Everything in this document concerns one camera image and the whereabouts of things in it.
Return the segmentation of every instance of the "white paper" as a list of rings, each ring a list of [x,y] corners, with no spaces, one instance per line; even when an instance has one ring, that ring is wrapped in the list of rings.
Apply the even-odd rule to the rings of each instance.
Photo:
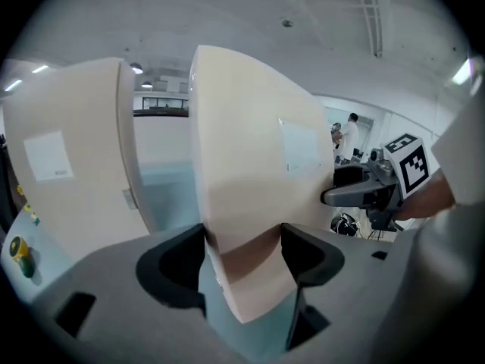
[[[318,135],[313,128],[280,120],[286,171],[291,174],[321,165]]]
[[[25,139],[23,145],[37,182],[74,177],[62,131]]]

